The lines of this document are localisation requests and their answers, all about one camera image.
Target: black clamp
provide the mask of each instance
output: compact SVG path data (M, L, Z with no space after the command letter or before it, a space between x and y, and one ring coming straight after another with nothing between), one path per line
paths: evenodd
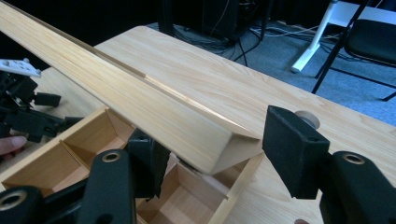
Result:
M291 197L323 194L324 223L396 223L396 189L362 155L328 152L329 140L289 110L268 106L262 148Z
M57 117L33 110L35 105L56 107L61 96L38 92L37 84L28 76L7 71L0 73L0 138L8 137L11 129L28 133L27 140L40 142L43 135L54 137L81 118Z

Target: wooden box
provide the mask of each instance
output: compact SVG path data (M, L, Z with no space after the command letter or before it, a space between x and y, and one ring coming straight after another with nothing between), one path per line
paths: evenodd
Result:
M0 175L8 189L32 185L44 196L89 176L98 153L123 148L134 126L101 108ZM160 199L136 200L140 223L220 223L262 159L262 154L215 175L202 175L171 154Z

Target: light wood grain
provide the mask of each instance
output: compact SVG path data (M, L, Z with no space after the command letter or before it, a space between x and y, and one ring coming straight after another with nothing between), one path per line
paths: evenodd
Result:
M226 197L218 189L210 186L200 176L179 165L177 167L178 182L187 192L202 202L212 211L216 211L222 200Z
M148 74L148 81L161 82L255 134L263 132L268 105L311 112L320 120L318 131L331 141L331 153L346 150L370 158L396 186L396 128L391 125L147 27L136 27L97 48ZM293 223L297 218L321 223L318 200L291 199L264 158L227 222Z
M263 153L248 160L245 169L242 170L232 185L230 191L227 192L227 199L224 199L221 202L219 208L216 210L216 213L210 219L209 223L223 223L227 219L245 187L248 185L250 178L256 172L256 169L260 165L262 158L264 158Z
M133 131L134 127L127 121L106 110L92 122L64 138L62 143L76 154L79 160L91 167L97 154L109 149L124 148Z
M76 161L73 155L68 153L67 148L64 148L61 142L92 123L97 117L106 114L107 110L107 107L102 107L94 111L87 118L69 128L67 132L59 134L44 146L30 153L28 157L6 169L0 174L0 183L11 187L14 185L35 185L31 182L34 181L38 187L51 190L50 186L58 185L67 175L70 175L80 167L87 170L83 164Z
M162 83L154 88L141 74L126 73L4 2L0 24L3 33L203 173L219 172L260 153L259 135ZM240 144L243 152L236 149Z
M170 167L165 178L163 179L163 185L161 189L161 197L150 200L148 202L142 202L136 207L137 214L141 216L148 223L160 212L163 205L169 200L169 198L179 188L177 167L175 165Z

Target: finger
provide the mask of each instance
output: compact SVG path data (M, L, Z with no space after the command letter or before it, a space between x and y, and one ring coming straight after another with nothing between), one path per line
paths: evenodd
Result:
M13 136L0 139L0 155L12 152L26 144L26 138L23 136Z
M294 224L309 224L309 223L303 219L297 219L294 221Z
M1 155L1 158L2 158L4 161L9 161L9 160L11 160L12 158L14 158L14 156L13 156L11 153L6 153L6 154L4 154L4 155Z

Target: wooden plank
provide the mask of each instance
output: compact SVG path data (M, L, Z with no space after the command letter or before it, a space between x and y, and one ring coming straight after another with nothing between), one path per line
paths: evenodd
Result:
M127 73L47 27L0 3L3 33L201 172L214 174L261 152L258 135L245 127L162 83L156 83L161 89L148 84L141 74Z
M248 185L250 178L260 165L262 158L264 158L263 153L253 157L247 162L245 169L238 176L235 183L233 184L233 187L228 192L228 199L224 199L223 202L221 202L219 208L217 209L215 215L210 219L209 223L223 223L227 219L227 216L233 210L233 207L241 196L243 190Z
M268 105L309 111L319 118L318 131L331 141L331 153L346 150L370 158L396 186L394 126L148 27L135 27L96 47L149 74L146 79L181 92L255 134L263 132ZM320 194L315 201L291 199L272 163L264 157L226 223L286 224L297 218L322 223L319 199Z

